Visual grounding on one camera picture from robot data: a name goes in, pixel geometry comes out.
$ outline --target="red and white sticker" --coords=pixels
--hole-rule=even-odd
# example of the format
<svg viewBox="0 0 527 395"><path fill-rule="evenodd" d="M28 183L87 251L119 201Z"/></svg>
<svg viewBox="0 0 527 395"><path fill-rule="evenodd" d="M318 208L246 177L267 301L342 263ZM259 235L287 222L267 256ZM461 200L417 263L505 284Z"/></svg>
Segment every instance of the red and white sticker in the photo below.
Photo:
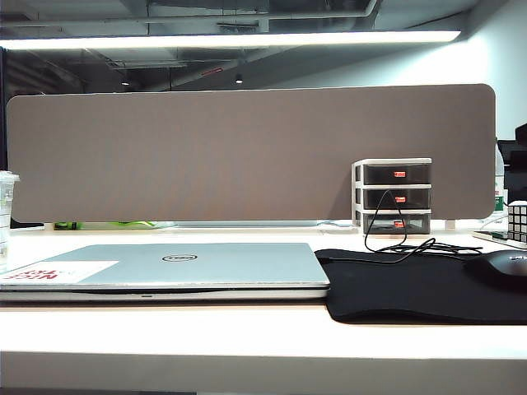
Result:
<svg viewBox="0 0 527 395"><path fill-rule="evenodd" d="M3 273L0 284L75 284L118 261L37 262Z"/></svg>

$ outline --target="gray partition panel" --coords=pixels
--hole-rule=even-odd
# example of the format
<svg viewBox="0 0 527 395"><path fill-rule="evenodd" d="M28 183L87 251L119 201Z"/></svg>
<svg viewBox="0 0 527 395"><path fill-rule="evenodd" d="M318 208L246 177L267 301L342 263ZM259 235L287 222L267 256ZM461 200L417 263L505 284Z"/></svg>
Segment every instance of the gray partition panel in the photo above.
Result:
<svg viewBox="0 0 527 395"><path fill-rule="evenodd" d="M485 85L19 96L19 221L350 218L351 163L431 157L432 217L493 208Z"/></svg>

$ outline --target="mouse pad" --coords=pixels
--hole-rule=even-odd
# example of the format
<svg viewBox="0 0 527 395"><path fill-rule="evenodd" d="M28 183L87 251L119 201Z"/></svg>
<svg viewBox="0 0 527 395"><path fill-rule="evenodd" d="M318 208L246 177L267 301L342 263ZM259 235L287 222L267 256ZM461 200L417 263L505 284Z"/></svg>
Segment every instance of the mouse pad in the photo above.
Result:
<svg viewBox="0 0 527 395"><path fill-rule="evenodd" d="M482 281L449 257L411 256L401 263L362 263L328 258L394 261L399 254L324 249L315 253L331 288L329 314L343 323L526 324L525 288Z"/></svg>

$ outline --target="white wall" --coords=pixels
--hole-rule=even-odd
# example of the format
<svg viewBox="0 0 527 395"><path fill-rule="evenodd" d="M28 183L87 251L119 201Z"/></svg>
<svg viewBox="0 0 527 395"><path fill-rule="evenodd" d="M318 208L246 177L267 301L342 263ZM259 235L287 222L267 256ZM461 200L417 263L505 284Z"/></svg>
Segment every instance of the white wall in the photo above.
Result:
<svg viewBox="0 0 527 395"><path fill-rule="evenodd" d="M527 1L510 0L468 40L374 58L273 87L487 83L497 96L497 136L527 123Z"/></svg>

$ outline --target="silver laptop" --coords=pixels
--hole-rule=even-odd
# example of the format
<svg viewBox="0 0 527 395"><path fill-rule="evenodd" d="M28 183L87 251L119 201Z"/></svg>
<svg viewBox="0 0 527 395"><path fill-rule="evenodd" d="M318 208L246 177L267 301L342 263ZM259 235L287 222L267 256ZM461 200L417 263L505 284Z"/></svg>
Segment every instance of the silver laptop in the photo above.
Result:
<svg viewBox="0 0 527 395"><path fill-rule="evenodd" d="M0 300L290 300L329 280L308 244L98 244L5 272Z"/></svg>

